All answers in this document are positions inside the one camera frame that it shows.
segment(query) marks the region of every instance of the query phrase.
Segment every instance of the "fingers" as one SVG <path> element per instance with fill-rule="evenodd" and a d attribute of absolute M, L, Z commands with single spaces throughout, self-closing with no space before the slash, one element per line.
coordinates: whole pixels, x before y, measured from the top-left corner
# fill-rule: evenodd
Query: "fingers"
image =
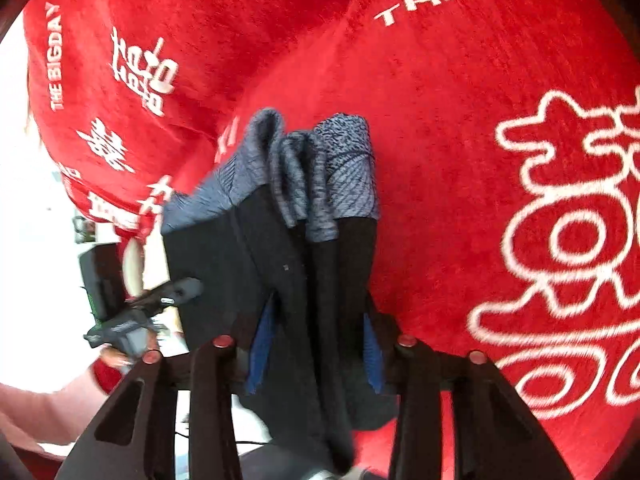
<path fill-rule="evenodd" d="M 122 279 L 125 290 L 136 297 L 144 292 L 142 274 L 145 269 L 145 251 L 138 240 L 128 241 L 122 255 Z"/>
<path fill-rule="evenodd" d="M 159 350 L 160 345 L 158 343 L 158 334 L 149 330 L 146 335 L 146 348 L 148 350 Z"/>
<path fill-rule="evenodd" d="M 100 350 L 100 359 L 110 368 L 121 368 L 132 364 L 131 360 L 112 346 Z"/>

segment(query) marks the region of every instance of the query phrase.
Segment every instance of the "black cable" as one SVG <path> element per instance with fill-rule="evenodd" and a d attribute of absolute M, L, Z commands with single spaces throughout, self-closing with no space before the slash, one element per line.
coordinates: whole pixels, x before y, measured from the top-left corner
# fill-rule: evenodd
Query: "black cable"
<path fill-rule="evenodd" d="M 181 434 L 179 431 L 175 432 L 176 435 L 180 435 L 183 438 L 189 438 L 188 435 Z M 254 442 L 253 440 L 236 440 L 236 444 L 253 444 L 254 446 L 268 446 L 270 442 Z"/>
<path fill-rule="evenodd" d="M 253 440 L 236 440 L 236 444 L 254 444 L 256 446 L 268 446 L 270 442 L 254 442 Z"/>

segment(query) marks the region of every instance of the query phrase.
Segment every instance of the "red fabric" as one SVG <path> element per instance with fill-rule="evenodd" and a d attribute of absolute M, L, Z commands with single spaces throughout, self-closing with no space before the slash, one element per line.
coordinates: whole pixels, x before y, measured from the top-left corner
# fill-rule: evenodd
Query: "red fabric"
<path fill-rule="evenodd" d="M 58 469 L 62 465 L 59 460 L 39 455 L 33 451 L 27 451 L 19 447 L 14 447 L 14 450 L 35 480 L 54 480 L 58 474 Z"/>
<path fill-rule="evenodd" d="M 261 107 L 289 130 L 362 115 L 377 304 L 526 383 L 578 480 L 607 461 L 640 397 L 640 67 L 597 0 L 32 0 L 25 28 L 35 118 L 72 198 L 94 193 L 133 232 L 162 177 L 193 187 Z M 156 78 L 162 116 L 114 76 L 114 28 L 132 66 L 133 46 L 178 65 Z M 134 173 L 91 150 L 96 118 Z M 358 436 L 363 463 L 386 468 L 391 434 Z"/>
<path fill-rule="evenodd" d="M 108 367 L 100 359 L 96 360 L 92 365 L 95 381 L 102 388 L 105 394 L 109 395 L 118 385 L 122 378 L 122 374 L 115 368 Z"/>

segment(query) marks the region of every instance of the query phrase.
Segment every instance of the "person's hand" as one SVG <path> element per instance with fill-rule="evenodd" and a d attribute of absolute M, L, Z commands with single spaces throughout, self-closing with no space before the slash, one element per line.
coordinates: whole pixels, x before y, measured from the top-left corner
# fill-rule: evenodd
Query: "person's hand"
<path fill-rule="evenodd" d="M 146 348 L 148 350 L 159 350 L 158 338 L 156 333 L 149 330 L 146 336 Z M 124 355 L 113 346 L 105 346 L 100 350 L 100 359 L 110 368 L 122 368 L 123 366 L 131 366 L 133 360 Z"/>

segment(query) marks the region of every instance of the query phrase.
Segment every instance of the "black fabric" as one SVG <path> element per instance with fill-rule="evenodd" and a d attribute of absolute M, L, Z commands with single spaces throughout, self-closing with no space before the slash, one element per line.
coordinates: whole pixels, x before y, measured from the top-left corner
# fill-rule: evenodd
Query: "black fabric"
<path fill-rule="evenodd" d="M 279 323 L 264 380 L 241 402 L 267 424 L 274 443 L 331 466 L 307 335 L 305 271 L 268 188 L 165 235 L 164 246 L 173 280 L 193 276 L 204 284 L 197 300 L 180 307 L 190 349 L 231 334 L 248 352 L 262 308 L 276 295 Z"/>
<path fill-rule="evenodd" d="M 172 279 L 204 284 L 180 307 L 190 349 L 228 333 L 248 354 L 275 298 L 264 378 L 241 403 L 274 443 L 340 474 L 354 461 L 351 431 L 377 429 L 397 411 L 395 397 L 375 394 L 363 364 L 373 175 L 363 118 L 336 114 L 286 134 L 279 113 L 262 110 L 236 154 L 167 206 L 162 228 Z"/>
<path fill-rule="evenodd" d="M 361 480 L 386 480 L 383 476 L 378 476 L 371 471 L 365 471 Z"/>

